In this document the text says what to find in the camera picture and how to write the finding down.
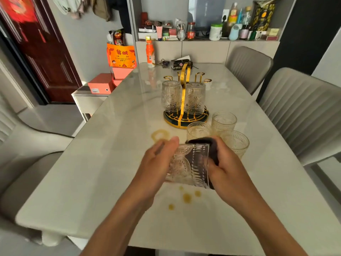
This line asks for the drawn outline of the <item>person's right hand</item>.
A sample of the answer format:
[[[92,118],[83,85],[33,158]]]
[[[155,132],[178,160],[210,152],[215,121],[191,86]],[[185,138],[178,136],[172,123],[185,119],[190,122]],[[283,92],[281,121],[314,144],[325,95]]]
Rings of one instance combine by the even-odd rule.
[[[259,195],[254,183],[239,157],[218,136],[213,136],[217,144],[216,165],[208,159],[208,176],[219,197],[233,207],[242,211],[249,206],[252,199]]]

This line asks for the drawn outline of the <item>dark cleaning cloth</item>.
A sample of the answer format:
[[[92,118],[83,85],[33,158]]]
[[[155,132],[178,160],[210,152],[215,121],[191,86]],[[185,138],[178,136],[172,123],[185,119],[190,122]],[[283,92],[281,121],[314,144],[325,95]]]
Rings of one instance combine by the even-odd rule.
[[[216,166],[219,165],[217,142],[212,137],[201,137],[187,140],[185,143],[193,145],[194,148],[189,155],[194,186],[214,190],[208,174],[208,161],[212,159]]]

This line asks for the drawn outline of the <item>embossed clear drinking glass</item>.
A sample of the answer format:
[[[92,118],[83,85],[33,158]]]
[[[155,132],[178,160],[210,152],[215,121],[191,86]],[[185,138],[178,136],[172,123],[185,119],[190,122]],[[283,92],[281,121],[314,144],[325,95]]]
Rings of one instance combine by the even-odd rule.
[[[209,144],[180,144],[170,160],[166,181],[209,189]]]
[[[179,81],[162,83],[161,103],[165,112],[177,112],[181,109],[182,86]]]
[[[195,115],[205,110],[206,86],[200,82],[190,82],[185,86],[184,112]]]
[[[234,130],[236,123],[237,117],[234,114],[224,111],[215,112],[211,120],[212,134],[220,136],[222,132]]]
[[[220,134],[224,143],[241,159],[247,151],[250,142],[247,136],[235,130],[226,130]]]
[[[211,125],[206,122],[192,122],[186,129],[186,141],[210,137],[212,134]]]

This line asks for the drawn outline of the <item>person's left forearm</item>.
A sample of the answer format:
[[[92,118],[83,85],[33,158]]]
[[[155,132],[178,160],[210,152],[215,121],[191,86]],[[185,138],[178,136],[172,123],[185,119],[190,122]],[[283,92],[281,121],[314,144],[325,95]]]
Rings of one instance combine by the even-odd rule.
[[[160,186],[131,184],[96,228],[79,256],[123,256]]]

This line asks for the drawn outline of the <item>person's right forearm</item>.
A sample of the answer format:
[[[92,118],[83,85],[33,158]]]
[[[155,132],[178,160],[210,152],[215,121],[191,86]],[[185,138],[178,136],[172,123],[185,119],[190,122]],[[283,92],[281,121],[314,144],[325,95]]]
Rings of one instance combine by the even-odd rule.
[[[252,229],[266,256],[308,256],[259,194],[240,197],[232,207]]]

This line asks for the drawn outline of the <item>black box with paper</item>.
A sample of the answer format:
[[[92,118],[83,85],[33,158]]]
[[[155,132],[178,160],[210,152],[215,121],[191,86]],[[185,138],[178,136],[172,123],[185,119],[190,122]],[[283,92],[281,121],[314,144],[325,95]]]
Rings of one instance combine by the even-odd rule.
[[[179,59],[171,60],[170,61],[170,67],[173,70],[181,70],[182,67],[184,66],[184,64],[186,64],[186,63],[188,63],[191,68],[195,67],[195,66],[193,66],[193,61],[191,60],[189,55],[184,56],[184,57],[179,58]]]

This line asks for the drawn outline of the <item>grey upholstered dining chair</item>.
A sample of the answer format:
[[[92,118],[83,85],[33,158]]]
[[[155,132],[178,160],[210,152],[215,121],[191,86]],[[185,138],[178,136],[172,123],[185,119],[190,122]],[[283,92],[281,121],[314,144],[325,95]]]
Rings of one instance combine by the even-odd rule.
[[[48,247],[64,239],[48,231],[22,227],[15,219],[73,139],[24,123],[0,92],[0,227]]]
[[[280,68],[258,104],[303,166],[341,154],[341,87]]]
[[[273,66],[273,59],[245,46],[233,49],[226,67],[253,95]]]

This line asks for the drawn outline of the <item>white side table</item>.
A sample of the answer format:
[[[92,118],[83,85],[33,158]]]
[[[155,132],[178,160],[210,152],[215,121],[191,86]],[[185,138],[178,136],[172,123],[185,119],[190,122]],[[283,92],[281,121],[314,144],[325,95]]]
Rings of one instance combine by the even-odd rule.
[[[87,83],[71,94],[84,122],[87,122],[90,119],[109,95],[110,94],[92,94]]]

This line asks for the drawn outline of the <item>orange plastic bottle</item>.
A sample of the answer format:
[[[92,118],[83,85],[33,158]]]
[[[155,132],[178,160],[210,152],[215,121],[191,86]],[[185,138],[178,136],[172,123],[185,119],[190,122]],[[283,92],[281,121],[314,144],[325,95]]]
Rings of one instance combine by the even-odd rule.
[[[146,36],[146,55],[148,67],[155,67],[155,50],[150,36]]]

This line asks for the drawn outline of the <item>stack of white boxes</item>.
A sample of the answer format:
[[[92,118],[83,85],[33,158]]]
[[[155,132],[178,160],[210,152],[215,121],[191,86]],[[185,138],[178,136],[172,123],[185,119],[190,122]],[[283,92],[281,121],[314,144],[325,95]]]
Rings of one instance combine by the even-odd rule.
[[[138,40],[145,41],[146,37],[149,36],[151,40],[157,41],[158,35],[156,31],[156,27],[152,26],[151,29],[148,28],[139,28],[138,29]]]

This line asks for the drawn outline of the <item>snack packet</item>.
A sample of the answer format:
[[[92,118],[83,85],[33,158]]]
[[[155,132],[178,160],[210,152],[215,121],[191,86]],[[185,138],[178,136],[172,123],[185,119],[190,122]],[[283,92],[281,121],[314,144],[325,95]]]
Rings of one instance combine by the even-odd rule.
[[[110,30],[107,39],[110,44],[118,45],[118,46],[125,46],[125,30],[118,29],[118,30]]]

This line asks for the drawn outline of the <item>white jar green lid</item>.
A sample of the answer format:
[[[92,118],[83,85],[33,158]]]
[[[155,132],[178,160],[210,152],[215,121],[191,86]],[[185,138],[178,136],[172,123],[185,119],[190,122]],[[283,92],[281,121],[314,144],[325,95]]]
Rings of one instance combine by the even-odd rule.
[[[223,24],[222,23],[211,24],[210,32],[209,32],[209,40],[210,41],[218,41],[218,40],[220,40],[221,36],[222,36],[222,28],[223,28]]]

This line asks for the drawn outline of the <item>tall orange capped bottle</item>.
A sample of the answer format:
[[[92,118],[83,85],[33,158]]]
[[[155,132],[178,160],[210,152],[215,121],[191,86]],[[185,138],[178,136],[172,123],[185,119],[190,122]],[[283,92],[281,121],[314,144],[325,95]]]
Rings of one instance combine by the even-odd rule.
[[[229,17],[228,17],[228,23],[232,23],[232,24],[236,23],[237,17],[238,17],[238,7],[237,7],[237,5],[238,5],[237,2],[232,3],[230,14],[229,14]]]

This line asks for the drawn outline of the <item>black and gold box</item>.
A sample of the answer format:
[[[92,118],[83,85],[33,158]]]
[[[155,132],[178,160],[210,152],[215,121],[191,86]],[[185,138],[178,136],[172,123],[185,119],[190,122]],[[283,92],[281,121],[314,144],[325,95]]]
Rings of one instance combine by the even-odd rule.
[[[255,11],[253,15],[253,21],[251,24],[252,31],[267,31],[269,28],[269,24],[271,18],[274,14],[275,3],[274,1],[265,4],[264,6],[260,6],[255,3]]]

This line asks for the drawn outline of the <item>dark red door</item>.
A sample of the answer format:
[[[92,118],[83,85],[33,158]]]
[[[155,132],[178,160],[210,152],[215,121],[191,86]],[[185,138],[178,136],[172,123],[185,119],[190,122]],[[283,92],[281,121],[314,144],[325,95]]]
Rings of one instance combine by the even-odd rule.
[[[26,86],[40,105],[75,104],[71,94],[81,81],[47,0],[33,0],[47,43],[30,23],[23,25],[28,42],[18,42],[0,14],[0,30]]]

